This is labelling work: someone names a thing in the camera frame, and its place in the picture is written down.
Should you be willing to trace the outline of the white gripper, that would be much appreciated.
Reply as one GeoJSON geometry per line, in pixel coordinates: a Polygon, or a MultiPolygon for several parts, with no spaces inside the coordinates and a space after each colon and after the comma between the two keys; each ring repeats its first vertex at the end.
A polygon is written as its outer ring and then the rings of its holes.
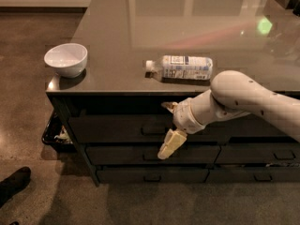
{"type": "Polygon", "coordinates": [[[162,102],[161,106],[173,113],[173,123],[179,129],[170,129],[161,145],[157,157],[159,159],[169,158],[187,140],[188,134],[195,134],[205,126],[199,123],[191,110],[191,99],[187,98],[179,103],[162,102]]]}

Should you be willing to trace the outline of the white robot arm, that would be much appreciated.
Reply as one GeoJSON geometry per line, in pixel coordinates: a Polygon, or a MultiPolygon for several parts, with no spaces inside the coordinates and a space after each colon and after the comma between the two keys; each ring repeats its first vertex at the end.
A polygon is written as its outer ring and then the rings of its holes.
{"type": "Polygon", "coordinates": [[[172,113],[176,129],[167,132],[157,153],[160,159],[169,158],[189,134],[250,113],[300,141],[300,100],[270,91],[238,71],[220,72],[207,91],[162,106],[172,113]]]}

